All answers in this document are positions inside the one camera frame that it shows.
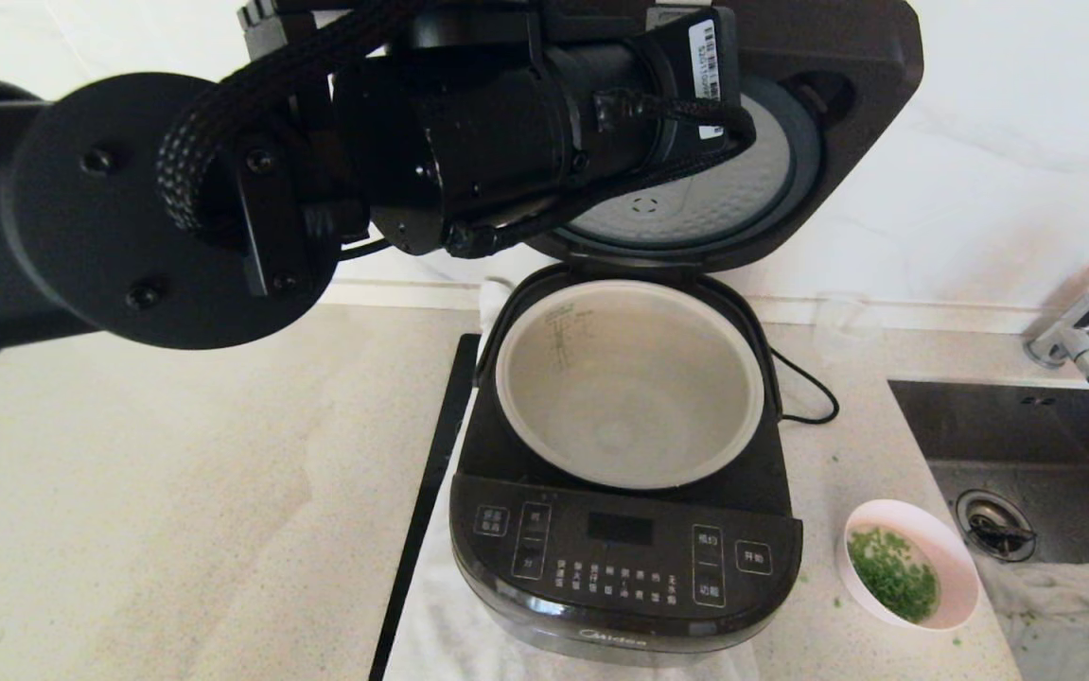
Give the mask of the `black rice cooker lid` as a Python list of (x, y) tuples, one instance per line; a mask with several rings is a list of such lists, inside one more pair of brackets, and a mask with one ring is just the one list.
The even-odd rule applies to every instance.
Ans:
[(790, 241), (910, 102), (923, 77), (906, 0), (561, 0), (582, 19), (643, 31), (702, 9), (737, 25), (741, 104), (752, 147), (729, 163), (635, 191), (533, 238), (556, 260), (730, 271)]

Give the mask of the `chopped green vegetables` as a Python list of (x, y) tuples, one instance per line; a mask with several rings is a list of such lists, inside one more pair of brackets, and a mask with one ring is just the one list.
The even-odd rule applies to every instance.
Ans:
[(898, 532), (880, 526), (851, 531), (847, 554), (864, 587), (900, 620), (920, 624), (940, 601), (940, 581), (928, 557)]

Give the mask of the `pink bowl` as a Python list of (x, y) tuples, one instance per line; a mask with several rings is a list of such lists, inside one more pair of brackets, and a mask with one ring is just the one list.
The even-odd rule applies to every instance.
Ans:
[[(864, 526), (880, 526), (898, 532), (928, 557), (940, 581), (939, 606), (929, 620), (920, 624), (900, 620), (872, 598), (856, 576), (847, 554), (847, 542), (852, 530)], [(965, 549), (955, 531), (922, 508), (906, 501), (874, 499), (852, 510), (835, 542), (835, 569), (851, 598), (859, 603), (865, 612), (893, 627), (933, 633), (955, 631), (971, 619), (981, 598), (979, 573), (974, 566), (972, 556)]]

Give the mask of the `grey inner pot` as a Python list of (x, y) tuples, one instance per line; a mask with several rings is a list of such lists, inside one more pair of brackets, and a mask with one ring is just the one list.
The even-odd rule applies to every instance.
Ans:
[(726, 469), (764, 421), (764, 375), (709, 303), (636, 280), (567, 285), (511, 323), (495, 354), (509, 426), (578, 479), (662, 490)]

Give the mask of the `black rice cooker base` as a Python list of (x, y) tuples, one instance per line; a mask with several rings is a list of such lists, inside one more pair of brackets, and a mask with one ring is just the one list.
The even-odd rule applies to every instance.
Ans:
[[(511, 323), (562, 288), (605, 279), (690, 293), (745, 333), (764, 375), (764, 421), (726, 469), (675, 488), (621, 490), (544, 462), (509, 426), (495, 354)], [(511, 292), (476, 367), (448, 492), (458, 573), (502, 627), (544, 639), (544, 650), (682, 658), (741, 645), (790, 598), (802, 562), (782, 415), (760, 320), (711, 276), (577, 264), (533, 273)]]

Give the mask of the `clear measuring cup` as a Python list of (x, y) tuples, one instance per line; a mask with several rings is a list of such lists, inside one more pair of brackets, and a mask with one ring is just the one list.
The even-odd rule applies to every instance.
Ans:
[(813, 350), (825, 368), (867, 358), (880, 349), (886, 330), (873, 301), (828, 292), (813, 311)]

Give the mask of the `black flat strip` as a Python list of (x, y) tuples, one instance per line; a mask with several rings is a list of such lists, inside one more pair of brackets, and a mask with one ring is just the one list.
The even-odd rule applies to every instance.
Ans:
[(429, 445), (429, 452), (424, 464), (423, 475), (415, 497), (409, 518), (409, 526), (397, 557), (397, 568), (389, 601), (381, 621), (377, 647), (374, 650), (372, 662), (368, 668), (367, 681), (384, 681), (397, 633), (397, 625), (404, 615), (405, 601), (409, 598), (412, 577), (423, 551), (423, 543), (429, 528), (429, 522), (435, 513), (435, 503), (439, 498), (445, 475), (452, 458), (454, 445), (457, 443), (458, 430), (465, 419), (465, 410), (469, 405), (472, 379), (480, 357), (480, 340), (478, 333), (465, 333), (458, 337), (456, 354), (450, 363), (448, 384), (442, 396), (439, 412), (435, 423)]

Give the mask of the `stainless steel sink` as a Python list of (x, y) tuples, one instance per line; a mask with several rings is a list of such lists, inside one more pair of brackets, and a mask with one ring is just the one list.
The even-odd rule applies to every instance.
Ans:
[(960, 492), (998, 492), (1040, 535), (1028, 562), (1089, 562), (1089, 391), (889, 385), (955, 522)]

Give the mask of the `metal sink drain strainer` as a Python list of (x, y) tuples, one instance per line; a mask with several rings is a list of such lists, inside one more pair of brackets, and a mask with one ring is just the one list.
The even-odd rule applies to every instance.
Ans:
[(1032, 559), (1040, 535), (1010, 499), (974, 488), (960, 492), (952, 508), (964, 538), (976, 550), (1001, 562)]

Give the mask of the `white cloth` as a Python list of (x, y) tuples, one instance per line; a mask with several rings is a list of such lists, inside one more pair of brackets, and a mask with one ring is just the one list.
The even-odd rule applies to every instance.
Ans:
[[(478, 292), (484, 350), (511, 285), (489, 277)], [(461, 430), (472, 414), (472, 393)], [(762, 681), (748, 643), (709, 655), (641, 658), (578, 650), (562, 655), (544, 650), (544, 639), (515, 637), (495, 613), (472, 594), (454, 566), (446, 535), (448, 501), (458, 451), (454, 445), (444, 486), (435, 503), (426, 540), (397, 625), (384, 681)]]

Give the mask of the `white rag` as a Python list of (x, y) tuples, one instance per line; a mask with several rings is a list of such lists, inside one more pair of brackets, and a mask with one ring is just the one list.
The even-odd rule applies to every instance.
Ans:
[(1089, 681), (1089, 562), (974, 564), (1024, 681)]

